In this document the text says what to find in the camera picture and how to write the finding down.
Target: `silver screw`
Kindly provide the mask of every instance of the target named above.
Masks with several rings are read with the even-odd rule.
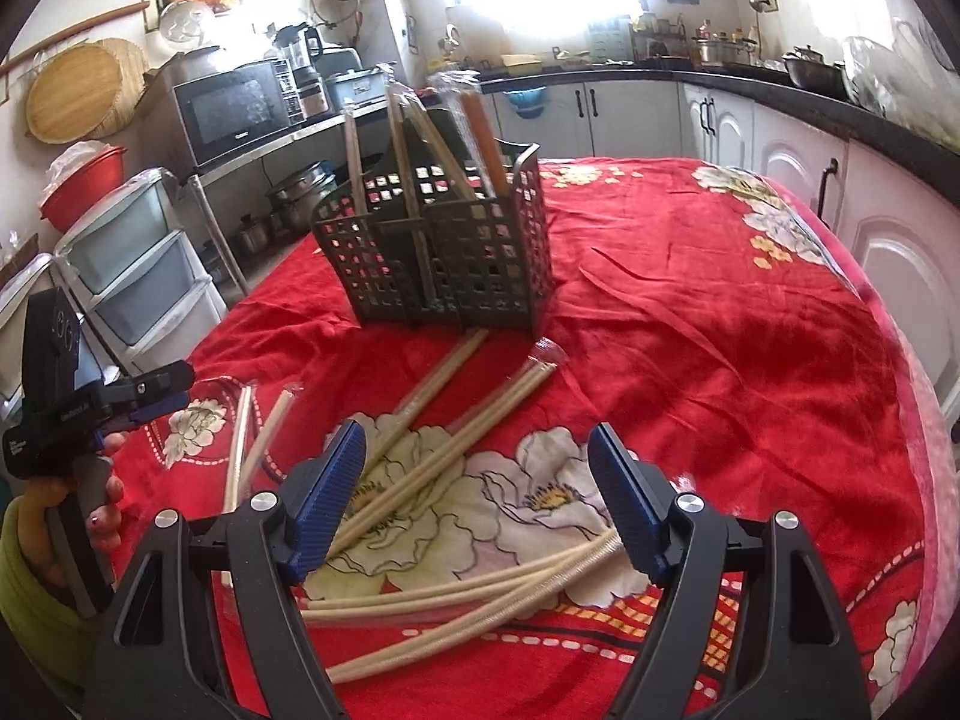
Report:
[[[164,509],[154,517],[154,524],[157,525],[157,528],[169,528],[171,525],[176,525],[178,519],[179,514],[174,509]]]
[[[277,497],[273,493],[256,493],[250,499],[250,506],[255,512],[269,512],[277,505]]]
[[[795,530],[800,525],[800,519],[793,512],[777,512],[774,522],[788,531]]]
[[[677,506],[687,514],[697,514],[697,512],[704,510],[704,499],[700,498],[699,495],[687,493],[677,498]]]

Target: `human hand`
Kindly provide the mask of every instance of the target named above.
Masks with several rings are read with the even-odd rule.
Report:
[[[104,455],[112,456],[127,439],[125,434],[113,433],[104,439]],[[59,506],[76,488],[70,479],[43,477],[31,479],[20,501],[16,534],[20,552],[38,579],[56,587],[66,587],[64,569],[56,560],[50,533],[47,531],[46,512]],[[107,481],[107,504],[90,512],[86,531],[90,544],[100,552],[112,552],[120,546],[120,509],[123,482],[112,476]]]

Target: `blender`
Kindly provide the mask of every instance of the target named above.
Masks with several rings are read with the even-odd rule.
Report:
[[[314,58],[323,54],[323,40],[315,26],[307,23],[285,26],[277,30],[274,47],[293,71],[304,114],[310,118],[328,112],[330,106],[323,90],[323,81],[313,66]]]

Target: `red bowl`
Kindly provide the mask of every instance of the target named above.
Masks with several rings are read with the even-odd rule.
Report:
[[[123,146],[111,146],[71,175],[40,206],[40,218],[48,218],[61,233],[96,203],[123,183]]]

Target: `floral bedspread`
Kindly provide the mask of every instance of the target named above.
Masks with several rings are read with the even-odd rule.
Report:
[[[308,578],[306,593],[425,589],[594,538],[611,519],[584,442],[608,421],[637,456],[724,512],[798,514],[846,605],[880,714],[928,651],[935,624],[923,611],[943,593],[943,566],[931,555],[938,519],[918,488],[929,442],[923,429],[910,439],[920,423],[913,392],[923,400],[929,389],[915,357],[880,326],[881,307],[868,305],[813,223],[747,173],[692,160],[596,159],[544,163],[541,176],[558,285],[544,335],[568,363],[416,499]],[[358,326],[325,258],[304,242],[194,353],[203,381],[190,406],[134,436],[117,459],[131,536],[120,562],[158,509],[218,511],[240,382],[257,381],[258,424],[282,386],[304,385],[257,479],[272,485],[318,454],[344,418],[375,439],[455,341],[448,328]],[[530,343],[493,334],[352,506],[415,469],[517,369]],[[736,578],[724,579],[691,707],[722,688],[740,591]],[[618,557],[527,619],[338,693],[358,720],[600,718],[659,597]],[[458,611],[311,635],[330,666]],[[221,627],[238,695],[264,712],[237,625],[224,618]]]

